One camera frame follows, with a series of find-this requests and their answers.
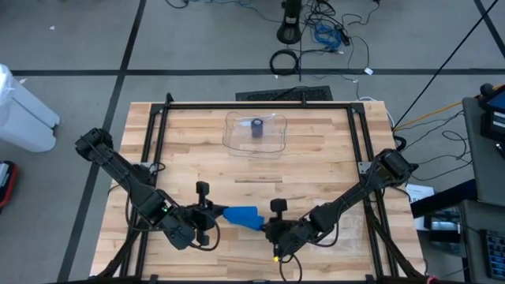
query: black metal frame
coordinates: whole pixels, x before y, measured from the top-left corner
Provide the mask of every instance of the black metal frame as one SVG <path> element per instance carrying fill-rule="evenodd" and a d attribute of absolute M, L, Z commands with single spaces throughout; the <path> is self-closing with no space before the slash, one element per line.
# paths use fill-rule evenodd
<path fill-rule="evenodd" d="M 149 112 L 149 120 L 148 120 L 148 128 L 146 131 L 146 136 L 144 139 L 144 147 L 142 151 L 142 158 L 141 162 L 147 162 L 148 156 L 149 156 L 149 150 L 151 147 L 152 143 L 152 134 L 153 134 L 153 129 L 154 129 L 154 124 L 155 124 L 155 117 L 158 113 L 162 114 L 161 117 L 161 122 L 160 122 L 160 127 L 158 131 L 158 139 L 156 141 L 156 147 L 155 147 L 155 158 L 154 158 L 154 163 L 159 163 L 161 159 L 161 152 L 163 149 L 163 138 L 165 137 L 165 130 L 166 130 L 166 120 L 168 118 L 168 113 L 169 110 L 206 110 L 206 109 L 213 109 L 213 110 L 223 110 L 223 109 L 229 109 L 229 110 L 254 110 L 254 109 L 335 109 L 335 110 L 345 110 L 347 112 L 347 117 L 349 120 L 349 127 L 350 127 L 350 134 L 351 134 L 351 140 L 353 143 L 353 150 L 354 150 L 354 157 L 356 159 L 356 165 L 358 167 L 359 162 L 363 162 L 363 158 L 361 156 L 361 149 L 360 149 L 360 143 L 357 135 L 357 126 L 356 122 L 354 119 L 354 115 L 357 114 L 357 116 L 360 119 L 361 123 L 361 130 L 363 132 L 363 139 L 365 142 L 365 149 L 367 152 L 367 159 L 368 161 L 373 160 L 373 148 L 372 148 L 372 141 L 370 139 L 370 133 L 368 131 L 368 123 L 366 120 L 366 115 L 365 115 L 365 108 L 363 103 L 307 103 L 307 102 L 301 102 L 301 103 L 175 103 L 172 104 L 174 100 L 172 99 L 172 96 L 170 93 L 166 95 L 166 101 L 165 103 L 153 103 L 151 105 L 151 109 Z M 377 205 L 378 205 L 378 213 L 379 213 L 379 219 L 381 222 L 382 227 L 385 229 L 387 232 L 387 235 L 390 237 L 391 236 L 391 231 L 388 225 L 387 221 L 387 215 L 386 215 L 386 210 L 385 210 L 385 205 L 382 199 L 382 194 L 380 190 L 375 191 L 376 194 L 376 200 L 377 200 Z M 371 201 L 367 197 L 367 199 L 364 200 L 364 205 L 365 205 L 365 214 L 368 214 L 369 212 L 372 212 L 373 210 L 368 210 L 372 208 Z M 376 236 L 376 231 L 373 229 L 369 221 L 367 220 L 367 227 L 368 227 L 368 235 L 370 239 L 370 247 L 372 251 L 372 258 L 373 258 L 373 263 L 374 263 L 374 268 L 376 271 L 376 277 L 384 276 L 383 273 L 383 268 L 382 268 L 382 263 L 380 260 L 380 250 L 379 250 L 379 243 L 377 241 L 377 236 Z M 148 233 L 143 232 L 141 234 L 140 238 L 140 246 L 139 246 L 139 253 L 137 257 L 137 265 L 135 267 L 135 274 L 134 276 L 141 278 L 142 277 L 142 272 L 144 268 L 144 259 L 145 259 L 145 253 L 146 253 L 146 248 L 148 244 Z M 387 251 L 387 258 L 388 258 L 388 263 L 390 266 L 390 271 L 391 271 L 391 276 L 398 276 L 398 267 L 395 261 L 395 258 L 391 255 L 391 252 L 389 251 L 388 248 L 386 248 Z M 128 269 L 129 269 L 129 261 L 130 261 L 130 253 L 128 253 L 125 256 L 125 259 L 122 262 L 121 265 L 121 270 L 120 270 L 120 277 L 125 277 L 128 274 Z M 158 281 L 157 283 L 176 283 L 176 282 L 182 282 L 182 281 Z M 225 281 L 227 284 L 232 284 L 232 283 L 242 283 L 243 281 Z M 314 281 L 303 281 L 303 283 L 311 283 Z M 328 282 L 328 283 L 366 283 L 367 281 L 315 281 L 317 283 L 322 283 L 322 282 Z"/>

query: gray floor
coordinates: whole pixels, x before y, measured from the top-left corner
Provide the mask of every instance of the gray floor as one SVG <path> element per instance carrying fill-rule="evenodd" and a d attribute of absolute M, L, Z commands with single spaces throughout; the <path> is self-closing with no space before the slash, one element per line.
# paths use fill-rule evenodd
<path fill-rule="evenodd" d="M 488 7 L 491 0 L 483 1 Z M 279 19 L 279 2 L 255 0 L 264 16 Z M 342 13 L 365 15 L 374 7 L 369 0 L 331 0 Z M 119 69 L 139 0 L 34 1 L 0 0 L 0 62 L 12 70 Z M 505 37 L 505 2 L 490 17 Z M 371 69 L 438 69 L 459 40 L 480 16 L 473 0 L 384 0 L 367 26 L 354 25 L 352 35 L 370 46 Z M 284 48 L 275 38 L 278 25 L 263 21 L 250 9 L 234 4 L 191 2 L 187 9 L 171 9 L 162 0 L 145 7 L 130 69 L 267 69 L 273 52 Z M 309 37 L 304 49 L 317 47 Z M 346 68 L 344 55 L 310 55 L 307 68 Z M 356 41 L 351 68 L 366 63 L 365 47 Z M 505 59 L 485 24 L 462 47 L 448 69 L 503 69 Z M 427 75 L 350 76 L 359 81 L 359 95 L 384 100 L 398 119 L 429 81 Z M 502 75 L 443 75 L 434 81 L 405 121 L 476 95 L 481 84 L 502 84 Z M 53 151 L 32 154 L 0 143 L 0 159 L 19 164 L 21 177 L 8 207 L 0 215 L 0 279 L 3 283 L 53 282 L 58 276 L 69 241 L 90 164 L 73 150 L 73 142 L 91 127 L 101 126 L 116 77 L 21 76 L 24 86 L 62 117 Z M 330 85 L 335 100 L 356 98 L 356 85 L 338 76 L 317 79 L 272 75 L 254 76 L 126 76 L 112 121 L 111 133 L 119 145 L 129 104 L 162 101 L 171 92 L 177 101 L 234 100 L 235 92 L 290 88 L 296 85 Z M 458 111 L 438 115 L 446 118 Z M 428 127 L 402 132 L 415 140 Z M 462 118 L 443 129 L 465 136 Z M 458 155 L 462 144 L 445 140 L 437 131 L 405 152 L 412 162 L 442 154 Z M 461 162 L 441 159 L 417 172 L 428 178 Z M 432 181 L 411 181 L 444 190 L 466 181 L 471 167 Z M 73 263 L 71 279 L 88 276 L 107 199 L 110 179 L 100 173 L 88 217 Z M 461 268 L 456 256 L 421 242 L 429 272 L 438 276 Z M 453 279 L 461 279 L 457 274 Z"/>

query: blue foam block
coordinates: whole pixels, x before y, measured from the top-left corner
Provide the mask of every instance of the blue foam block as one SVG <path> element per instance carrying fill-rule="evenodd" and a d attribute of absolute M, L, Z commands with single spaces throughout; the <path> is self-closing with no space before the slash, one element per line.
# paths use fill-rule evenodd
<path fill-rule="evenodd" d="M 264 217 L 258 215 L 258 208 L 254 206 L 228 207 L 224 210 L 223 217 L 232 224 L 253 230 L 261 230 L 264 224 Z"/>

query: keyboard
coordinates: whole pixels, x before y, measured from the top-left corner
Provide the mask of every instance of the keyboard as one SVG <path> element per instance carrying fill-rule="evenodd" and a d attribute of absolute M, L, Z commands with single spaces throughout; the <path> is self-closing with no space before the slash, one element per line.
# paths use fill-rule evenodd
<path fill-rule="evenodd" d="M 481 237 L 488 277 L 505 280 L 505 233 L 481 230 Z"/>
<path fill-rule="evenodd" d="M 241 101 L 300 101 L 304 95 L 307 101 L 332 101 L 330 86 L 267 90 L 258 92 L 240 92 L 235 94 L 235 99 Z"/>

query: wooden table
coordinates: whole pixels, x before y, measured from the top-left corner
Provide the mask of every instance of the wooden table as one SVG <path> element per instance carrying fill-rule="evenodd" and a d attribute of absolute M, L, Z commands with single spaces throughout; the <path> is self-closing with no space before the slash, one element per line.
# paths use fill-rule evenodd
<path fill-rule="evenodd" d="M 130 107 L 120 153 L 132 163 L 140 161 L 150 107 L 150 103 L 132 103 Z M 365 109 L 375 154 L 393 148 L 384 104 L 365 103 Z M 224 118 L 229 112 L 169 111 L 161 161 L 166 170 L 159 174 L 158 187 L 178 203 L 196 203 L 195 182 L 201 180 L 210 184 L 208 198 L 217 204 L 253 205 L 260 209 L 261 215 L 269 217 L 273 215 L 270 200 L 286 198 L 286 218 L 297 219 L 315 205 L 334 200 L 358 181 L 344 110 L 239 110 L 244 115 L 277 113 L 287 118 L 286 149 L 275 160 L 228 154 L 222 145 L 222 135 Z M 361 137 L 361 128 L 357 128 Z M 153 147 L 157 129 L 154 134 Z M 361 149 L 366 157 L 363 143 Z M 109 195 L 91 275 L 104 269 L 125 240 L 125 198 L 126 192 L 121 189 Z M 396 190 L 386 190 L 384 202 L 392 238 L 422 273 L 425 264 L 408 198 Z M 222 239 L 213 252 L 191 248 L 178 251 L 163 233 L 149 234 L 144 277 L 157 274 L 161 279 L 184 280 L 280 279 L 279 264 L 272 261 L 272 245 L 263 233 L 232 226 L 223 218 L 218 220 Z M 212 243 L 215 232 L 211 231 L 210 236 Z M 332 234 L 324 241 L 334 237 Z M 389 268 L 382 241 L 380 248 L 387 275 Z M 137 259 L 137 249 L 133 251 L 130 271 Z M 342 215 L 339 241 L 334 247 L 306 245 L 297 256 L 304 280 L 359 280 L 365 274 L 374 275 L 363 204 Z M 299 275 L 294 261 L 284 265 L 283 271 L 288 279 L 296 280 Z"/>

